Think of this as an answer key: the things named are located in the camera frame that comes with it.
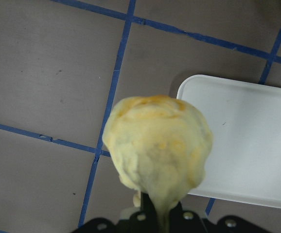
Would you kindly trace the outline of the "yellow bread roll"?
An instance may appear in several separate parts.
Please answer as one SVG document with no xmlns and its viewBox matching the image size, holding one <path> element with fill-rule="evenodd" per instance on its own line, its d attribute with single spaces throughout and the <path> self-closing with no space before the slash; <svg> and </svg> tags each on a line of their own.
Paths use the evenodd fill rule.
<svg viewBox="0 0 281 233">
<path fill-rule="evenodd" d="M 213 134 L 203 114 L 169 96 L 128 97 L 113 107 L 102 140 L 121 183 L 148 194 L 168 232 L 170 211 L 205 177 Z"/>
</svg>

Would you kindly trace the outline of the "cream rectangular tray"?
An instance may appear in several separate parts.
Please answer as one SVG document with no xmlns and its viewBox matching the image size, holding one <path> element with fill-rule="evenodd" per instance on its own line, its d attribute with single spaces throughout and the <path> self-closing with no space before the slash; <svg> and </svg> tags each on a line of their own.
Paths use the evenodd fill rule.
<svg viewBox="0 0 281 233">
<path fill-rule="evenodd" d="M 190 194 L 281 208 L 281 88 L 193 75 L 177 98 L 202 112 L 214 138 Z"/>
</svg>

